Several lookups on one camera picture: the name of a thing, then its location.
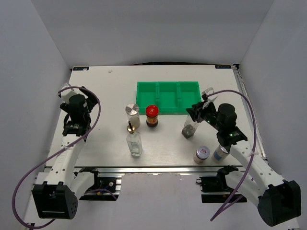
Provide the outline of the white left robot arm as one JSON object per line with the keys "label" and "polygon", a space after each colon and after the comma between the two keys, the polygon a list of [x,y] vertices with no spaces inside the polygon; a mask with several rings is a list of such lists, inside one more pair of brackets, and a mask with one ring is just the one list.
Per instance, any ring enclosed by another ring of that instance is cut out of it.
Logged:
{"label": "white left robot arm", "polygon": [[73,219],[77,212],[78,200],[87,189],[97,191],[101,179],[91,172],[73,170],[91,129],[90,113],[99,104],[97,97],[85,87],[76,88],[66,83],[59,97],[63,100],[61,110],[64,118],[61,154],[42,184],[32,190],[38,216],[41,219]]}

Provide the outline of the red-lid dark sauce jar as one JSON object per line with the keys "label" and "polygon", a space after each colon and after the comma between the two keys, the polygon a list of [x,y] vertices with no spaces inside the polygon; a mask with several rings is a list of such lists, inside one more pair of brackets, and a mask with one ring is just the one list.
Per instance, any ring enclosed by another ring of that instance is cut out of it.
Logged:
{"label": "red-lid dark sauce jar", "polygon": [[146,124],[149,127],[156,127],[158,125],[159,109],[155,104],[151,104],[145,109]]}

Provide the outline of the glass cruet with dark spice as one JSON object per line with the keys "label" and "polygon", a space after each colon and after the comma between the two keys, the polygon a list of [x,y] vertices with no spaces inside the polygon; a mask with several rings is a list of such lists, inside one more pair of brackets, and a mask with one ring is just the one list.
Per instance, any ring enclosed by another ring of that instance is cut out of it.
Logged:
{"label": "glass cruet with dark spice", "polygon": [[194,115],[194,116],[188,115],[184,123],[184,126],[182,128],[181,134],[186,139],[192,137],[195,134],[200,123],[201,123],[201,115]]}

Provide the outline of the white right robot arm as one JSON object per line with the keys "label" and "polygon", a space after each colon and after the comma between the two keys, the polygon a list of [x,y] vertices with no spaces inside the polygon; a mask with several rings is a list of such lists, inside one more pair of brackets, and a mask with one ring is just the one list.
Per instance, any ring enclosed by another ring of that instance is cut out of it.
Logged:
{"label": "white right robot arm", "polygon": [[294,180],[285,180],[252,151],[248,138],[236,125],[232,105],[223,103],[216,108],[212,102],[199,102],[186,111],[192,121],[205,121],[215,128],[219,144],[246,169],[251,178],[245,179],[237,191],[257,207],[267,225],[273,227],[301,215],[300,186]]}

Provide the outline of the right blue table sticker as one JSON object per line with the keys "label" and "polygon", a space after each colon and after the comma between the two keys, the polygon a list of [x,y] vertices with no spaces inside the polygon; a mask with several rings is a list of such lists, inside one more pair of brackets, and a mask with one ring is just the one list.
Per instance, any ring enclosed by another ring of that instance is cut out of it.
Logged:
{"label": "right blue table sticker", "polygon": [[232,69],[231,65],[215,65],[216,69]]}

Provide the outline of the clear glass cruet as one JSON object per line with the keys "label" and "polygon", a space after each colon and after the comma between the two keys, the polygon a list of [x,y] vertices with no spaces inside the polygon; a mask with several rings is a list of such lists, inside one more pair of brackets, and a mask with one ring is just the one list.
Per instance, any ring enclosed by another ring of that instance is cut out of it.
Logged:
{"label": "clear glass cruet", "polygon": [[135,126],[129,121],[127,126],[126,141],[133,157],[140,157],[142,154],[142,140],[139,132],[136,131]]}

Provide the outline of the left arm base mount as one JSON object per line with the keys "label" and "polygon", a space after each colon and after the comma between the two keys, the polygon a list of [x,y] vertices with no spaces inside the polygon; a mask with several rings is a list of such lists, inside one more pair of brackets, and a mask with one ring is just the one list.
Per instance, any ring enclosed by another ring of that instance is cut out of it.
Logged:
{"label": "left arm base mount", "polygon": [[98,168],[81,168],[74,172],[74,177],[80,173],[91,173],[94,175],[94,184],[86,191],[96,190],[95,192],[84,194],[80,200],[82,201],[115,201],[118,198],[119,177],[114,175],[103,174]]}

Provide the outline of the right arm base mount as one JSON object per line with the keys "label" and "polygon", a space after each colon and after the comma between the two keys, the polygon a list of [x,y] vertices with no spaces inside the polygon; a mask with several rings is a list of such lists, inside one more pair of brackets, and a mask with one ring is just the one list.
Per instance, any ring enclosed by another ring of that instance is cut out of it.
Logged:
{"label": "right arm base mount", "polygon": [[222,204],[229,197],[232,188],[222,185],[222,179],[218,171],[223,167],[197,167],[198,175],[195,183],[201,189],[201,201],[203,204]]}

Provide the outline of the silver-lid white powder jar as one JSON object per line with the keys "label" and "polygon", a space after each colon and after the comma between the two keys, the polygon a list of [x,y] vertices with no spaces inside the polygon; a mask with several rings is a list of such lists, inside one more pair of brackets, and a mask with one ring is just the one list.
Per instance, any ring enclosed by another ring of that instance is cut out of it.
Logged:
{"label": "silver-lid white powder jar", "polygon": [[128,121],[130,121],[136,129],[138,129],[141,125],[139,111],[139,106],[135,103],[130,103],[125,107]]}

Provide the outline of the red-label lid small jar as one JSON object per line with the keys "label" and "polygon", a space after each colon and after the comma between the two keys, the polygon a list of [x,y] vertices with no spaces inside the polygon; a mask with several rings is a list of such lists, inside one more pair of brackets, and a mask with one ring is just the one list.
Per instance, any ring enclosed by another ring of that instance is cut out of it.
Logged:
{"label": "red-label lid small jar", "polygon": [[202,164],[207,158],[209,158],[211,152],[207,146],[200,146],[196,149],[193,155],[193,160],[197,164]]}

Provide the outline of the aluminium side rail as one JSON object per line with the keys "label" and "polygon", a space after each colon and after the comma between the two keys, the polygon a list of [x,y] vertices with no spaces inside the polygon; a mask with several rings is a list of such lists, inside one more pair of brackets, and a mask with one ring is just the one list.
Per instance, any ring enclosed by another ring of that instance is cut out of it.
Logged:
{"label": "aluminium side rail", "polygon": [[245,84],[243,82],[242,76],[241,76],[240,71],[239,71],[239,64],[233,64],[232,65],[232,70],[233,70],[233,73],[234,73],[234,76],[235,76],[235,79],[236,79],[239,91],[242,94],[244,94],[247,98],[249,98],[248,93],[246,91]]}

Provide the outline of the green three-compartment tray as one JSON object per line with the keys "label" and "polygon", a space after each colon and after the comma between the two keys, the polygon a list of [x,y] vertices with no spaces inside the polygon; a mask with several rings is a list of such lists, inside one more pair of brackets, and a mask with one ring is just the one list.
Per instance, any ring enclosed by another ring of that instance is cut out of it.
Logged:
{"label": "green three-compartment tray", "polygon": [[145,115],[149,105],[156,105],[160,115],[186,115],[187,108],[201,101],[197,81],[139,81],[136,104]]}

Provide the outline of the blue-label white shaker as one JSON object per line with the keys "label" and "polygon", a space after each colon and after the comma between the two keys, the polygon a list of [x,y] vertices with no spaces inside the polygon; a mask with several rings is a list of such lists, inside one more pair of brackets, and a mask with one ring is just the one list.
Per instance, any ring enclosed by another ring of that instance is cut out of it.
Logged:
{"label": "blue-label white shaker", "polygon": [[214,162],[222,162],[225,158],[227,158],[229,155],[228,151],[226,150],[226,148],[224,148],[223,146],[219,145],[216,150],[214,151],[213,155],[212,155],[212,160]]}

